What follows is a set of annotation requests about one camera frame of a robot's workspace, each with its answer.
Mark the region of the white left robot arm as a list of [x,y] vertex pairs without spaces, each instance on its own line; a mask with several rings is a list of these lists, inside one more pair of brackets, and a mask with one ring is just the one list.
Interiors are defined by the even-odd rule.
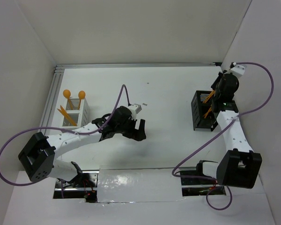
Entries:
[[59,159],[63,154],[84,145],[98,143],[121,134],[135,141],[146,139],[145,120],[140,120],[136,128],[137,114],[141,106],[133,104],[120,106],[112,115],[104,115],[70,133],[44,136],[35,133],[19,153],[18,158],[31,182],[39,182],[47,177],[64,180],[72,187],[78,187],[89,176],[74,161]]

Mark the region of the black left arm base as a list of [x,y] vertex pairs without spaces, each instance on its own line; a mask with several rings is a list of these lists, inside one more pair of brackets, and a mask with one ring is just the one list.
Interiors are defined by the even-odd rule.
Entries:
[[77,175],[67,182],[56,179],[53,199],[85,199],[87,203],[97,202],[99,171],[82,170],[77,163],[71,162]]

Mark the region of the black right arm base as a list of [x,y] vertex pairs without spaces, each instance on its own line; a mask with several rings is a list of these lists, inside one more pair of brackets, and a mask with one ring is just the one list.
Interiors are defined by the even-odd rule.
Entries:
[[226,195],[225,188],[213,181],[217,166],[215,161],[200,160],[194,168],[177,169],[174,174],[180,178],[182,196],[206,196],[212,189],[211,195]]

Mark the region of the orange plastic fork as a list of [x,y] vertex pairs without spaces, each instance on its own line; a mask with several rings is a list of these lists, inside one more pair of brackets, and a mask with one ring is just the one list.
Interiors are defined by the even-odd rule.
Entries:
[[208,117],[208,115],[212,112],[212,108],[210,107],[208,111],[203,115],[204,119]]

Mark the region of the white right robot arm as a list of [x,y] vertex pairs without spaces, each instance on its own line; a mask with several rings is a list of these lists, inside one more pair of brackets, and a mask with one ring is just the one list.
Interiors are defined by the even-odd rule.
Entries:
[[211,109],[206,114],[213,114],[220,126],[226,154],[219,163],[205,160],[198,163],[195,179],[200,184],[212,178],[223,186],[251,189],[255,185],[262,157],[253,151],[241,127],[238,108],[233,100],[238,87],[238,78],[228,71],[219,73],[211,86],[214,93],[210,99]]

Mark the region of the orange chopstick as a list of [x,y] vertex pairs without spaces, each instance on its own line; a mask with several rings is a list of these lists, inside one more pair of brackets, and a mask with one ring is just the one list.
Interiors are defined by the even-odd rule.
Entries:
[[214,95],[214,90],[212,90],[209,95],[207,96],[207,98],[203,101],[203,103],[207,103],[209,101],[209,99]]

